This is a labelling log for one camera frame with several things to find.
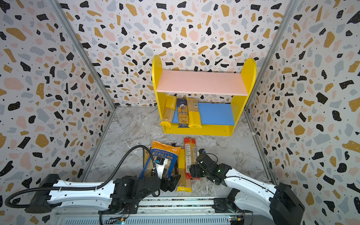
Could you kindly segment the yellow Pastatime spaghetti pack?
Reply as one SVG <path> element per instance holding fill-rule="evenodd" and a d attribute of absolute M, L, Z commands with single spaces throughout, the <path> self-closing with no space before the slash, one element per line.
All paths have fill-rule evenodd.
<path fill-rule="evenodd" d="M 171 123 L 174 118 L 175 109 L 177 104 L 177 97 L 167 95 L 166 96 L 166 104 L 165 104 L 165 110 L 163 113 L 163 119 L 160 123 L 163 127 L 171 127 Z"/>

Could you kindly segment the dark blue spaghetti pack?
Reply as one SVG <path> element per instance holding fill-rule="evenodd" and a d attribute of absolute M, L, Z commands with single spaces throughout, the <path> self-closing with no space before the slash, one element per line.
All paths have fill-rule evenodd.
<path fill-rule="evenodd" d="M 178 112 L 178 128 L 188 128 L 189 116 L 188 116 L 188 104 L 186 98 L 177 99 L 177 112 Z"/>

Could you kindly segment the red spaghetti pack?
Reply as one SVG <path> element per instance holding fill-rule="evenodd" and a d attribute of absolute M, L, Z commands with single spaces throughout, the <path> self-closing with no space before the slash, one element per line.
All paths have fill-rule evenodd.
<path fill-rule="evenodd" d="M 197 158 L 197 145 L 196 140 L 193 138 L 184 138 L 185 147 L 185 165 L 186 165 L 186 177 L 192 179 L 190 168 L 196 163 Z"/>

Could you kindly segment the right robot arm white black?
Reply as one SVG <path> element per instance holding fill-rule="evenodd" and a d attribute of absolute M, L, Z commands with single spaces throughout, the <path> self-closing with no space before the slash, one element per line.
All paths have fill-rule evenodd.
<path fill-rule="evenodd" d="M 226 198 L 215 198 L 216 213 L 253 212 L 272 219 L 276 225 L 299 225 L 305 212 L 291 188 L 284 184 L 268 184 L 250 178 L 226 164 L 217 164 L 203 149 L 194 165 L 192 178 L 207 178 L 215 185 L 231 188 Z"/>

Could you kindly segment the plain yellow spaghetti pack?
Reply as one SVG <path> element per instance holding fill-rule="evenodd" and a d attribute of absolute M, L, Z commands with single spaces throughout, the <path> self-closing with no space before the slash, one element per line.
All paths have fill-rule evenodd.
<path fill-rule="evenodd" d="M 198 101 L 193 98 L 188 98 L 187 106 L 188 106 L 188 117 L 189 117 L 188 126 L 190 128 L 202 128 Z"/>

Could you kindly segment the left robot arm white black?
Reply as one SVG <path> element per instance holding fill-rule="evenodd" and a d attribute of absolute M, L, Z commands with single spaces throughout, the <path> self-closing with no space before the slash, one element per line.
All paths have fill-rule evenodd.
<path fill-rule="evenodd" d="M 124 176 L 111 180 L 104 187 L 99 183 L 68 182 L 50 174 L 35 192 L 26 213 L 49 213 L 54 208 L 89 208 L 103 214 L 137 214 L 140 202 L 158 191 L 174 191 L 181 175 L 159 179 L 157 176 Z"/>

